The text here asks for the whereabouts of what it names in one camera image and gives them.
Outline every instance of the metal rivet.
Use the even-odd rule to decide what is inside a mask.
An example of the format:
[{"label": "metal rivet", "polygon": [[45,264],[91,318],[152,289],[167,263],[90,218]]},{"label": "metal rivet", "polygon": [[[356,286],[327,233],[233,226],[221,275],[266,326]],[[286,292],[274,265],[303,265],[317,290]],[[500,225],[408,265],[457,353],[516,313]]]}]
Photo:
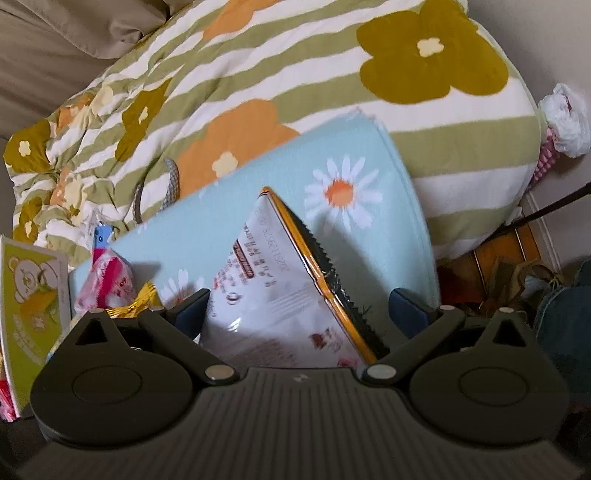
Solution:
[{"label": "metal rivet", "polygon": [[230,365],[210,365],[205,369],[205,374],[211,380],[227,380],[234,373],[235,370]]},{"label": "metal rivet", "polygon": [[366,372],[371,378],[376,380],[390,380],[396,377],[396,369],[392,365],[372,365]]}]

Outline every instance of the floral comforter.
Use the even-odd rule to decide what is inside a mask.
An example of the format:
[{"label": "floral comforter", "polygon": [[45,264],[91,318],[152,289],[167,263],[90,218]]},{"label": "floral comforter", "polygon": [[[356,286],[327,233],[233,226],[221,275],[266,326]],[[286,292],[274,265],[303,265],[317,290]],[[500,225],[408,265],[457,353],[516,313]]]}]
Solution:
[{"label": "floral comforter", "polygon": [[[122,235],[355,110],[391,134],[440,258],[505,220],[538,158],[531,95],[455,0],[201,0],[12,136],[13,237],[75,267],[91,216]],[[349,219],[355,192],[328,188]]]}]

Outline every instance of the candy wrapper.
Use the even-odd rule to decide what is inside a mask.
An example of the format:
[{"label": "candy wrapper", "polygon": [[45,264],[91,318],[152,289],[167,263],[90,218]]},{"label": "candy wrapper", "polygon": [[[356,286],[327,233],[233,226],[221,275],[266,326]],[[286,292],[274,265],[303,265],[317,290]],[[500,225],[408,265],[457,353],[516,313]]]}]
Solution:
[{"label": "candy wrapper", "polygon": [[131,268],[110,249],[96,260],[74,303],[76,313],[123,307],[135,300]]},{"label": "candy wrapper", "polygon": [[213,280],[199,345],[242,373],[363,369],[388,353],[311,233],[268,188]]}]

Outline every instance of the daisy print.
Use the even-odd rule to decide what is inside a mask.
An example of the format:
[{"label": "daisy print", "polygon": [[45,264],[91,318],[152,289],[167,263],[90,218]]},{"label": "daisy print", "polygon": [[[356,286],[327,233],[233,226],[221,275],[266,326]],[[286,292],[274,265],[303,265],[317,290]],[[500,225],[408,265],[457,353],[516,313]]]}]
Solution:
[{"label": "daisy print", "polygon": [[371,226],[373,217],[368,206],[381,203],[382,193],[371,187],[379,170],[367,173],[364,166],[364,158],[359,158],[351,166],[350,158],[345,156],[340,170],[332,158],[326,162],[326,172],[314,169],[316,182],[306,187],[304,207],[308,220],[326,216],[325,235],[332,232],[339,220],[347,232],[351,231],[352,222],[361,229]]},{"label": "daisy print", "polygon": [[189,298],[197,290],[203,288],[203,277],[199,277],[195,282],[189,281],[189,272],[187,270],[178,271],[178,280],[175,282],[172,278],[168,279],[168,284],[160,289],[160,300],[162,304],[171,309]]}]

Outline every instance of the pink plastic bag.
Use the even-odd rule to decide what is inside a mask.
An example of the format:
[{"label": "pink plastic bag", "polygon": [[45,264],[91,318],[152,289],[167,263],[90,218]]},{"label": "pink plastic bag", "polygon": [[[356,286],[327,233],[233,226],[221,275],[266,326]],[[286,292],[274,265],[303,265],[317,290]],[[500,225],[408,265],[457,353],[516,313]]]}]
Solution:
[{"label": "pink plastic bag", "polygon": [[74,309],[83,314],[95,308],[124,307],[134,300],[131,268],[115,252],[107,249],[92,265]]}]

